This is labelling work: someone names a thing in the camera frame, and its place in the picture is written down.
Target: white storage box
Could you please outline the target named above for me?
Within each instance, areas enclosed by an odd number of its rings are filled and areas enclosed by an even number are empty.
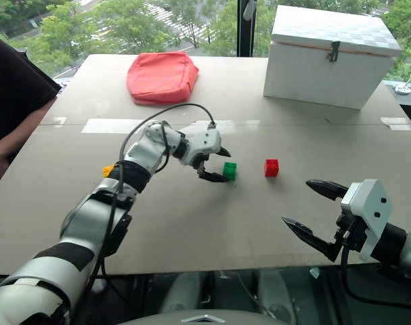
[[[359,110],[400,53],[380,18],[279,5],[264,95]]]

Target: green lego brick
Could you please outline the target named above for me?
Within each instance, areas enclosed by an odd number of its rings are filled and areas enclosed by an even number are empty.
[[[225,162],[223,166],[223,176],[230,181],[235,181],[235,174],[237,172],[237,164],[234,162]]]

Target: window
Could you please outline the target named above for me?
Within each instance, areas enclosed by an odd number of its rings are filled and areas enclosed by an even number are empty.
[[[411,0],[258,0],[253,56],[268,56],[278,5],[380,17],[402,48],[402,54],[395,59],[385,79],[408,80],[411,74]]]
[[[234,56],[237,0],[0,0],[0,37],[51,77],[89,54]]]

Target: metal latch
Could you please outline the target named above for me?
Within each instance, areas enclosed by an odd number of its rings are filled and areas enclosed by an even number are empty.
[[[341,41],[332,42],[332,51],[327,55],[330,58],[330,62],[336,62],[338,60],[340,44],[341,44]]]

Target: red bag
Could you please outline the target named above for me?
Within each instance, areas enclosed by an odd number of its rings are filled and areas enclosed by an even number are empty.
[[[136,104],[185,102],[198,71],[185,52],[141,53],[127,73],[127,88]]]

